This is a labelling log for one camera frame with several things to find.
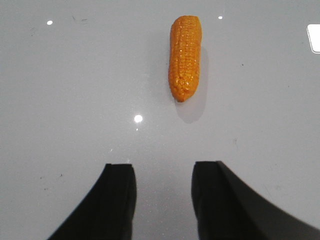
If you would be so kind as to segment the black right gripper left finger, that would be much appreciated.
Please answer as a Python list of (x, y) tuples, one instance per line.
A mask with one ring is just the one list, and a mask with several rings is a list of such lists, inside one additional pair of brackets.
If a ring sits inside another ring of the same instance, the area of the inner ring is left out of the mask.
[(130, 240), (137, 201), (130, 164), (106, 164), (88, 194), (51, 240)]

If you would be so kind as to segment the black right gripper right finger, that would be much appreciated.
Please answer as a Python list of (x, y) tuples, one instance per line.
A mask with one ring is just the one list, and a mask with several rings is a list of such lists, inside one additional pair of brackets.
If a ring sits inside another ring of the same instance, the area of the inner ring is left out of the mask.
[(275, 206), (222, 161), (197, 161), (192, 204), (201, 240), (318, 240), (319, 229)]

